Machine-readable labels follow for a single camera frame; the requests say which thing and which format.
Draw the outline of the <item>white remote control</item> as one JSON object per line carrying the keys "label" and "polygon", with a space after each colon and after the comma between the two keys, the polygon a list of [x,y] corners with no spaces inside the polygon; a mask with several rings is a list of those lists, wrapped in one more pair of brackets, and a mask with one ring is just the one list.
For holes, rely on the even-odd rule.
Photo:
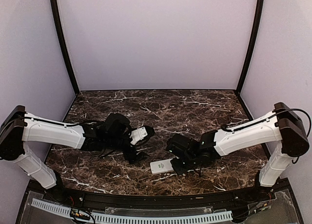
{"label": "white remote control", "polygon": [[166,160],[151,162],[150,163],[151,173],[155,175],[155,174],[161,174],[161,173],[174,171],[171,161],[172,159],[166,159]]}

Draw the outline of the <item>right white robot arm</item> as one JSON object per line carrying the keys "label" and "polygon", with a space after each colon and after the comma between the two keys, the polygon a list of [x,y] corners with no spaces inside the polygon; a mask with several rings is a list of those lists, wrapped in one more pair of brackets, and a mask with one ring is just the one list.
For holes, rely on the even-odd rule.
{"label": "right white robot arm", "polygon": [[268,163],[260,170],[256,185],[249,190],[249,198],[260,201],[268,193],[282,172],[295,158],[304,155],[310,148],[309,130],[305,130],[299,109],[289,108],[278,102],[274,110],[242,125],[202,134],[199,141],[181,134],[174,134],[167,142],[166,150],[175,158],[171,160],[178,174],[215,160],[235,151],[267,142],[277,145]]}

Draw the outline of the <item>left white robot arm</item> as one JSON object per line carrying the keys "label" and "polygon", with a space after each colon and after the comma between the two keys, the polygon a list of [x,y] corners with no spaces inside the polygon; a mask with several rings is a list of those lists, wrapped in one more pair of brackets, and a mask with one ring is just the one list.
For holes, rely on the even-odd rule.
{"label": "left white robot arm", "polygon": [[69,192],[62,187],[60,176],[31,151],[27,142],[56,144],[81,151],[121,151],[124,159],[133,164],[146,156],[136,148],[147,143],[154,134],[150,126],[132,128],[130,120],[119,113],[109,114],[104,121],[64,123],[35,116],[18,105],[0,127],[0,158],[17,164],[49,190],[57,202],[64,203]]}

